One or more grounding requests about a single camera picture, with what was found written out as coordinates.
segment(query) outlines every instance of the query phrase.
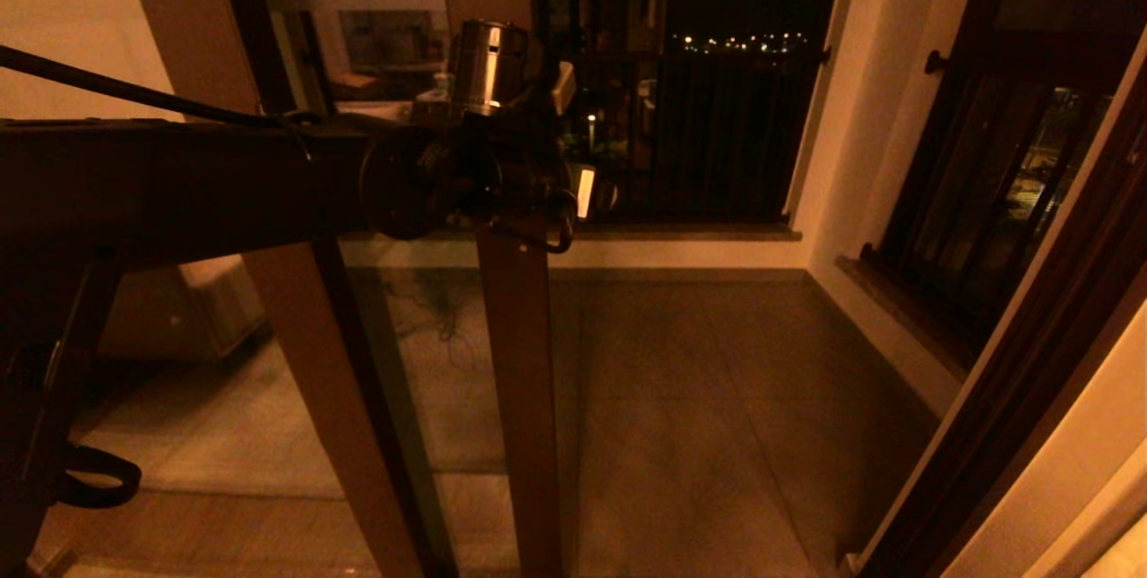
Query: black cable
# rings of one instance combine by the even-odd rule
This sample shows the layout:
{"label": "black cable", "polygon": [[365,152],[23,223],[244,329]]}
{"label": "black cable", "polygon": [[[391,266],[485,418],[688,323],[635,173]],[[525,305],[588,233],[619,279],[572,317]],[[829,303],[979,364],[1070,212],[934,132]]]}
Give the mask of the black cable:
{"label": "black cable", "polygon": [[220,120],[224,124],[255,125],[262,128],[275,128],[281,124],[281,120],[271,119],[271,117],[256,117],[253,114],[234,112],[231,109],[216,108],[213,104],[197,103],[197,101],[170,95],[166,92],[153,91],[153,88],[145,88],[142,85],[128,84],[126,80],[112,79],[110,76],[73,68],[71,64],[56,63],[54,60],[41,58],[39,55],[28,54],[28,52],[21,52],[13,47],[0,46],[0,68],[39,76],[41,79],[71,85],[73,88],[81,88],[81,91],[148,104],[151,108],[189,114],[189,116],[201,117],[201,119]]}

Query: tiled floor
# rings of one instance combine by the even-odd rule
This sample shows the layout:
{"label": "tiled floor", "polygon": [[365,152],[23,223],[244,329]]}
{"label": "tiled floor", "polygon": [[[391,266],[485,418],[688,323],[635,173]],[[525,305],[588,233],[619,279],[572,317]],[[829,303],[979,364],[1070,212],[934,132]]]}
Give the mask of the tiled floor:
{"label": "tiled floor", "polygon": [[[807,279],[561,284],[580,365],[579,576],[832,576],[935,428]],[[396,274],[360,295],[368,326],[369,297],[437,432],[460,563],[513,570],[477,278]],[[70,549],[70,577],[377,575],[274,342],[239,369],[161,374],[86,443],[140,460],[145,491],[50,511],[41,554]]]}

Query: cable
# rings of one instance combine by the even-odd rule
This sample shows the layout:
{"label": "cable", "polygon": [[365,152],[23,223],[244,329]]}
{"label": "cable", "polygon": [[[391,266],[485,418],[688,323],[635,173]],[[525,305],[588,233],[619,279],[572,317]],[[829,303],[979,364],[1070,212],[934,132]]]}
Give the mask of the cable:
{"label": "cable", "polygon": [[28,54],[28,52],[21,52],[13,47],[0,46],[0,68],[39,76],[40,79],[71,85],[73,88],[81,88],[81,91],[148,104],[151,108],[188,114],[188,116],[201,117],[201,119],[220,120],[224,124],[255,125],[259,128],[278,128],[281,125],[281,120],[271,119],[271,117],[256,117],[253,114],[234,112],[232,109],[197,103],[197,101],[170,95],[166,92],[153,91],[153,88],[145,88],[142,85],[128,84],[126,80],[112,79],[110,76],[73,68],[71,64],[56,63],[54,60],[41,58],[39,55]]}

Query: metal cylinder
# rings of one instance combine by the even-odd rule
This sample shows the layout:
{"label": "metal cylinder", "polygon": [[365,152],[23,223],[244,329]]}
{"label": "metal cylinder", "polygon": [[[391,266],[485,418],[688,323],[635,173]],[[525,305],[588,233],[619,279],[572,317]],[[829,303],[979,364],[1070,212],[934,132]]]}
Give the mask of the metal cylinder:
{"label": "metal cylinder", "polygon": [[459,38],[453,103],[489,114],[522,91],[529,31],[485,19],[467,19]]}

